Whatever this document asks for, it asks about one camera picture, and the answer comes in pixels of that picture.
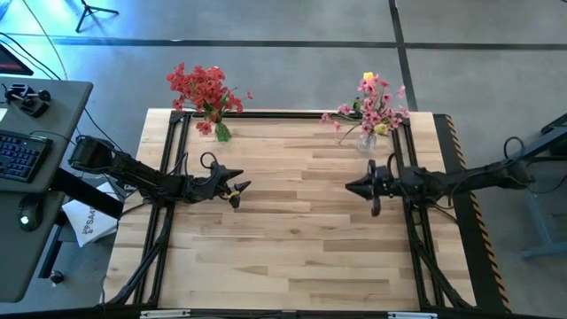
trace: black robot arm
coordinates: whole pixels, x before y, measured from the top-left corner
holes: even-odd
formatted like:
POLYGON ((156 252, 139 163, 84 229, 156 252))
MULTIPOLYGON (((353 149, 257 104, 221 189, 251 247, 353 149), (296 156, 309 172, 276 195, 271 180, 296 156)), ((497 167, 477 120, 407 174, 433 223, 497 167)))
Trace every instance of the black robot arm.
POLYGON ((505 159, 451 174, 430 172, 422 167, 404 167, 399 178, 394 178, 389 166, 377 167, 371 159, 366 175, 348 183, 346 188, 366 200, 373 200, 372 215, 378 216, 380 196, 407 196, 415 205, 435 205, 443 196, 451 198, 456 193, 492 186, 518 190, 532 182, 526 163, 517 159, 505 159))
POLYGON ((195 204, 218 196, 228 199, 230 204, 237 208, 240 204, 240 192, 250 185, 250 182, 244 182, 229 187, 228 180, 244 171, 227 169, 220 165, 210 152, 203 154, 201 163, 203 164, 206 154, 213 157, 214 161, 206 167, 211 175, 195 177, 163 174, 133 159, 127 153, 115 150, 110 142, 92 136, 80 136, 76 143, 69 159, 72 168, 91 174, 110 175, 116 178, 119 184, 137 188, 144 199, 159 206, 175 201, 195 204))

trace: monitor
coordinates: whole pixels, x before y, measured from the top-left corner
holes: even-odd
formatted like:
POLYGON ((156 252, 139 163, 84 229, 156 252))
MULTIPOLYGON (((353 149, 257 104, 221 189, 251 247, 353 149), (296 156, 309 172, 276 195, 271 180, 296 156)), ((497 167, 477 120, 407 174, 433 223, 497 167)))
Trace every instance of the monitor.
POLYGON ((0 44, 0 74, 33 75, 34 71, 0 44))

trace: flower bouquet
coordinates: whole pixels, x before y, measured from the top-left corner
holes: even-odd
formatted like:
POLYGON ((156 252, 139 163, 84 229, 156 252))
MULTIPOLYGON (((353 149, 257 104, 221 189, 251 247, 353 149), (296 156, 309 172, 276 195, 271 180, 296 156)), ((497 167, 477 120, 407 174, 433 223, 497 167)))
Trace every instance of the flower bouquet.
MULTIPOLYGON (((171 90, 181 93, 179 98, 173 100, 174 109, 181 111, 185 100, 190 100, 196 111, 203 113, 205 118, 197 123, 197 129, 208 135, 213 131, 211 124, 214 123, 214 133, 219 142, 227 142, 232 137, 229 128, 222 123, 224 114, 232 110, 241 113, 244 109, 242 100, 232 93, 236 88, 222 86, 224 79, 224 72, 217 66, 207 70, 202 66, 195 66, 193 72, 185 74, 184 63, 167 75, 171 90)), ((250 91, 246 92, 246 96, 252 99, 250 91)))
MULTIPOLYGON (((353 101, 353 106, 342 104, 336 113, 324 113, 321 116, 321 124, 333 120, 346 120, 356 122, 341 138, 341 143, 345 137, 355 128, 362 127, 362 134, 358 140, 358 147, 361 151, 372 152, 376 144, 377 135, 388 136, 388 133, 409 118, 409 112, 400 106, 399 110, 391 107, 392 94, 385 93, 390 87, 390 83, 380 80, 378 74, 372 72, 364 73, 358 91, 363 93, 363 98, 357 97, 353 101)), ((406 87, 401 86, 398 90, 398 98, 403 98, 406 87)), ((333 121, 335 130, 339 132, 341 123, 333 121)))

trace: tripod stand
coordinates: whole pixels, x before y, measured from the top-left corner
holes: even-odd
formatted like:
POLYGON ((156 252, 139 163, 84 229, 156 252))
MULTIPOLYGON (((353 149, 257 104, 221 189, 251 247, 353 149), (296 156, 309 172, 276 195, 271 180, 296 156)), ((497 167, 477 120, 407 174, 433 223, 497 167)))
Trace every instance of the tripod stand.
POLYGON ((81 0, 81 3, 82 3, 82 6, 83 6, 85 9, 82 11, 82 16, 81 16, 81 19, 79 20, 79 24, 77 25, 77 28, 74 30, 76 33, 81 32, 81 31, 80 31, 80 29, 81 29, 81 24, 82 24, 82 21, 85 19, 86 16, 89 16, 89 15, 94 14, 94 13, 99 12, 99 11, 101 11, 101 12, 110 12, 110 13, 118 14, 118 12, 115 11, 115 10, 110 10, 110 9, 105 9, 105 8, 99 8, 99 7, 94 7, 94 6, 88 5, 88 4, 85 2, 85 0, 81 0))

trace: concrete floor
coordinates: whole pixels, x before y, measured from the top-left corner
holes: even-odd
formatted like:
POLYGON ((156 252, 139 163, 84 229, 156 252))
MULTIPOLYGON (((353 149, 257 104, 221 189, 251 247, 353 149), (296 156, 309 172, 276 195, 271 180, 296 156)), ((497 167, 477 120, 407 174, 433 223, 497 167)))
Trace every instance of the concrete floor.
MULTIPOLYGON (((119 10, 120 15, 97 13, 94 21, 85 20, 80 34, 74 32, 82 13, 79 1, 28 2, 50 35, 133 40, 118 46, 58 45, 69 79, 95 84, 88 108, 126 152, 136 153, 146 110, 169 107, 175 94, 165 76, 182 61, 222 67, 229 84, 254 93, 248 108, 334 108, 352 96, 363 71, 378 71, 395 86, 402 82, 395 49, 136 42, 394 42, 388 0, 92 0, 90 4, 119 10)), ((406 42, 567 43, 567 4, 560 0, 398 0, 397 5, 406 42)), ((41 34, 19 1, 0 20, 0 30, 41 34)), ((45 39, 17 39, 62 74, 45 39)), ((530 141, 541 126, 567 111, 566 59, 567 51, 408 50, 418 109, 453 116, 469 167, 501 159, 507 137, 530 141)), ((44 77, 39 71, 36 76, 44 77)), ((80 129, 98 136, 88 118, 82 118, 80 129)), ((545 167, 537 174, 544 175, 539 189, 563 176, 553 176, 545 167)), ((539 243, 523 193, 490 189, 477 194, 513 311, 567 316, 567 255, 532 261, 520 256, 539 243)), ((549 195, 558 200, 548 198, 544 211, 564 210, 559 200, 565 195, 564 186, 549 195)), ((557 239, 565 239, 567 219, 551 223, 557 239)), ((0 313, 96 304, 111 250, 112 238, 83 249, 65 244, 56 263, 67 275, 64 284, 52 288, 34 280, 20 303, 0 304, 0 313)))

